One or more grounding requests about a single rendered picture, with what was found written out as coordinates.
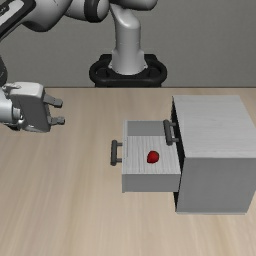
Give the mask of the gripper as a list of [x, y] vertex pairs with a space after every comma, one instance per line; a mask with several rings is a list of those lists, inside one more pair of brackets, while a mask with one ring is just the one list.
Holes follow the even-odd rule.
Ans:
[[49, 132], [50, 126], [64, 125], [65, 118], [51, 117], [46, 104], [61, 108], [63, 101], [45, 94], [39, 83], [6, 83], [1, 87], [1, 122], [29, 132]]

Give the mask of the grey cabinet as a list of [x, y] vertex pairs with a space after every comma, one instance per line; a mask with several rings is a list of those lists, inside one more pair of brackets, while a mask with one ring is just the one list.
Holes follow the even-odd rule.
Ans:
[[237, 95], [174, 95], [168, 142], [181, 168], [176, 211], [244, 214], [256, 192], [256, 126]]

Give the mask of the grey open drawer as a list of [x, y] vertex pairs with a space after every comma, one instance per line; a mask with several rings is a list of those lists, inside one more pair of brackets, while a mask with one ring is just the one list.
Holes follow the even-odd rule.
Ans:
[[181, 167], [176, 123], [126, 120], [123, 141], [111, 142], [110, 164], [122, 164], [122, 192], [177, 192]]

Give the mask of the small red fruit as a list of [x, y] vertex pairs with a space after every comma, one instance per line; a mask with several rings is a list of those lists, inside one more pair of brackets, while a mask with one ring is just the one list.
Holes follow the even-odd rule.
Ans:
[[159, 153], [157, 151], [150, 151], [147, 155], [147, 162], [150, 164], [154, 164], [159, 161]]

